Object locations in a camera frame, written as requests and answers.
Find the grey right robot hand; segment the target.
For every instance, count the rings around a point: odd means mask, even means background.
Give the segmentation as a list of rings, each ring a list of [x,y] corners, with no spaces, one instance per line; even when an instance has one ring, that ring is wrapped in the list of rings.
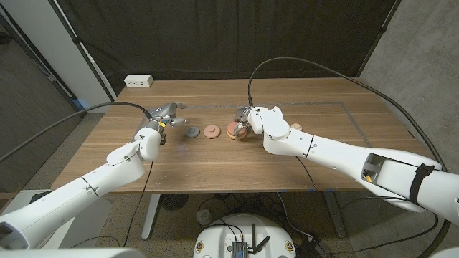
[[[243,129],[249,126],[248,115],[253,106],[241,107],[235,111],[235,121],[237,122],[233,130],[233,136],[238,137]]]

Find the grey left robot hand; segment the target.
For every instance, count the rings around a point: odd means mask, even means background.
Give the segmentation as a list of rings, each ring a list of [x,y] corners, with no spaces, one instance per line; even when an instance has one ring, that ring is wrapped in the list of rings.
[[[146,127],[163,133],[167,125],[175,127],[187,123],[186,119],[176,117],[178,109],[186,109],[186,105],[170,102],[156,108],[151,112],[151,118],[148,120]]]

